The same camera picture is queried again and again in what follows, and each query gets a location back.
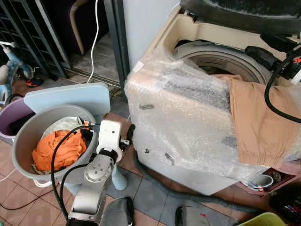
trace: yellow basket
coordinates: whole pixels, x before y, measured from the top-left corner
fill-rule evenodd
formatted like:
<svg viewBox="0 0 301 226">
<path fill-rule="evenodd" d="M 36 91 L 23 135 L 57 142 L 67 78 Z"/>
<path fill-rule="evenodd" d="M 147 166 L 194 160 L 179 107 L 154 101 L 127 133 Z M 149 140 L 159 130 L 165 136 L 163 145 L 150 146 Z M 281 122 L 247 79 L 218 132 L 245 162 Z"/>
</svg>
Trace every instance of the yellow basket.
<svg viewBox="0 0 301 226">
<path fill-rule="evenodd" d="M 240 226 L 285 226 L 286 224 L 275 213 L 262 213 Z"/>
</svg>

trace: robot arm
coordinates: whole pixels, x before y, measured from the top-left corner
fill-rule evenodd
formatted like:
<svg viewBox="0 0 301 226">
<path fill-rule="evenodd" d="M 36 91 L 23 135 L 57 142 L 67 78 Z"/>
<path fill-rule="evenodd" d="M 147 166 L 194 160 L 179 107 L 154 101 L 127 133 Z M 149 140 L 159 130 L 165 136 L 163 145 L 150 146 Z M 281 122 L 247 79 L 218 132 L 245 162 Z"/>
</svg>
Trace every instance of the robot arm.
<svg viewBox="0 0 301 226">
<path fill-rule="evenodd" d="M 109 120 L 101 122 L 97 155 L 85 168 L 84 181 L 75 196 L 67 225 L 100 223 L 113 168 L 122 158 L 120 144 L 129 144 L 127 140 L 120 140 L 120 133 L 120 122 Z"/>
</svg>

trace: beige cloth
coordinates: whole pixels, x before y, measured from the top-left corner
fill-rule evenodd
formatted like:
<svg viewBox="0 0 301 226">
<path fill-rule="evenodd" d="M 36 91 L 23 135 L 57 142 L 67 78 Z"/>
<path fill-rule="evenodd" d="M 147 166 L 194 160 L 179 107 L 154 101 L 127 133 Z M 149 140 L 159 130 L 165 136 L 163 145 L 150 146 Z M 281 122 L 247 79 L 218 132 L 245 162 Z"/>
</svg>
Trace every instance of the beige cloth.
<svg viewBox="0 0 301 226">
<path fill-rule="evenodd" d="M 230 108 L 241 163 L 278 166 L 299 137 L 299 124 L 272 112 L 264 100 L 265 85 L 245 82 L 239 75 L 216 75 L 230 81 Z M 300 117 L 300 111 L 281 87 L 270 89 L 271 103 Z"/>
</svg>

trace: gray hose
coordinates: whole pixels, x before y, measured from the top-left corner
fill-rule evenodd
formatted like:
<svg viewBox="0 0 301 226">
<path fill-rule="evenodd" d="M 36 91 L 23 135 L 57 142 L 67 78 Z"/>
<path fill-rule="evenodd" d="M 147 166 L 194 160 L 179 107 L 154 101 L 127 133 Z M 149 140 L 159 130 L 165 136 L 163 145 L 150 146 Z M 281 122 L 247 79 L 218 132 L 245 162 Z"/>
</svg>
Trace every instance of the gray hose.
<svg viewBox="0 0 301 226">
<path fill-rule="evenodd" d="M 244 205 L 239 205 L 239 204 L 234 204 L 231 202 L 227 202 L 224 199 L 214 197 L 214 196 L 209 196 L 209 195 L 195 195 L 195 194 L 189 194 L 189 193 L 181 193 L 181 192 L 176 192 L 173 190 L 170 190 L 167 188 L 165 185 L 163 185 L 160 181 L 152 177 L 145 169 L 145 166 L 143 166 L 138 159 L 137 151 L 134 151 L 134 162 L 136 167 L 139 169 L 139 171 L 143 174 L 145 178 L 150 180 L 157 188 L 159 188 L 161 191 L 168 193 L 168 195 L 178 198 L 178 199 L 186 199 L 186 200 L 192 200 L 198 203 L 201 202 L 211 202 L 211 203 L 217 203 L 220 204 L 224 207 L 233 209 L 233 210 L 238 210 L 242 212 L 248 212 L 248 213 L 258 213 L 261 212 L 262 210 L 256 208 L 256 207 L 250 207 L 250 206 L 244 206 Z"/>
</svg>

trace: white wall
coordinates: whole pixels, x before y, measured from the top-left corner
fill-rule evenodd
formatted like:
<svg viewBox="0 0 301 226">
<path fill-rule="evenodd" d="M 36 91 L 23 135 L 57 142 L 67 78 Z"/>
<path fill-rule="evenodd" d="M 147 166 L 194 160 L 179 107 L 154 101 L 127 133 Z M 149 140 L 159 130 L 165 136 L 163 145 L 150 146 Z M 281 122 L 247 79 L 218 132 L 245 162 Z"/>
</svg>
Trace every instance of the white wall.
<svg viewBox="0 0 301 226">
<path fill-rule="evenodd" d="M 131 69 L 180 0 L 123 0 Z"/>
</svg>

